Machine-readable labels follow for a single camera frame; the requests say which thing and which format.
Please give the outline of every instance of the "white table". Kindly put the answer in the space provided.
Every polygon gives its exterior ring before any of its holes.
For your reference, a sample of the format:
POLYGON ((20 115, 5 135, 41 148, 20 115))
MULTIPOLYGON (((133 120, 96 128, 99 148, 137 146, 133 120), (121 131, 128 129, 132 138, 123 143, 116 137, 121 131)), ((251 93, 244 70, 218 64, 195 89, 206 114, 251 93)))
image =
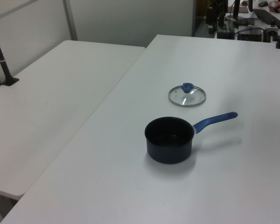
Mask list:
POLYGON ((0 194, 30 188, 144 48, 65 41, 0 87, 0 194))
POLYGON ((2 224, 280 223, 280 50, 158 35, 2 224), (192 82, 204 104, 169 90, 192 82), (186 161, 147 154, 144 129, 236 111, 193 139, 186 161))

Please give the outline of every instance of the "pot handle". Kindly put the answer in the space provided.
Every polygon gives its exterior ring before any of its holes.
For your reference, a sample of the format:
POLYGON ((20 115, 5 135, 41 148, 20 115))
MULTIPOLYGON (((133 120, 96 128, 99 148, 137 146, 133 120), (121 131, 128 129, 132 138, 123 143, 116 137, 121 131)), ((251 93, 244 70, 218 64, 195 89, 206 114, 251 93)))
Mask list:
POLYGON ((238 113, 236 112, 230 112, 221 114, 212 118, 207 118, 202 121, 199 121, 197 124, 193 125, 194 130, 196 130, 196 133, 201 132, 206 126, 215 124, 221 121, 230 120, 233 118, 236 118, 238 116, 238 113))

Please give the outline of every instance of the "blue handle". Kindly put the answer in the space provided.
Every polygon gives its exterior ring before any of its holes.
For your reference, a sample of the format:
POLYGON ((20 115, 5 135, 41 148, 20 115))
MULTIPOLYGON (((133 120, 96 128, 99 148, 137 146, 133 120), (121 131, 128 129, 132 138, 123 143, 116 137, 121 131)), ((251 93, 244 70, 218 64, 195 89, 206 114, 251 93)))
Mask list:
POLYGON ((212 118, 207 118, 202 121, 199 121, 197 124, 193 125, 193 127, 196 129, 196 133, 201 132, 206 126, 215 124, 221 121, 229 120, 236 118, 238 116, 238 113, 236 112, 230 112, 230 113, 225 113, 221 114, 212 118))
POLYGON ((192 89, 194 89, 194 85, 192 83, 184 83, 182 85, 182 90, 184 93, 189 93, 192 89))

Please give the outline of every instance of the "keyboard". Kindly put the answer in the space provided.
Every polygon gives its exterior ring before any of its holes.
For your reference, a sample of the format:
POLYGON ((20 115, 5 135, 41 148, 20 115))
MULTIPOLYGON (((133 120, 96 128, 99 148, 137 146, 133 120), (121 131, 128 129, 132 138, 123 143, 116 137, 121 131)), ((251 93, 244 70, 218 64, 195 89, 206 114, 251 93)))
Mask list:
POLYGON ((280 20, 278 20, 275 16, 270 14, 268 11, 263 9, 253 9, 253 12, 255 12, 255 14, 261 21, 265 22, 268 25, 271 24, 271 20, 275 20, 276 26, 280 29, 280 20))

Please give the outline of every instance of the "white wall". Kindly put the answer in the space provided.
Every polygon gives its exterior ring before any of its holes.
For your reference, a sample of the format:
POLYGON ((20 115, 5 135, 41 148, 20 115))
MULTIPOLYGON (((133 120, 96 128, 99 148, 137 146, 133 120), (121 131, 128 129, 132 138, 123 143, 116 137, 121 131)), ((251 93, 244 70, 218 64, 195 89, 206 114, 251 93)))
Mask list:
POLYGON ((12 76, 64 40, 70 32, 62 0, 38 0, 0 18, 0 46, 12 76))
POLYGON ((69 2, 79 41, 147 47, 157 34, 192 35, 194 0, 69 2))

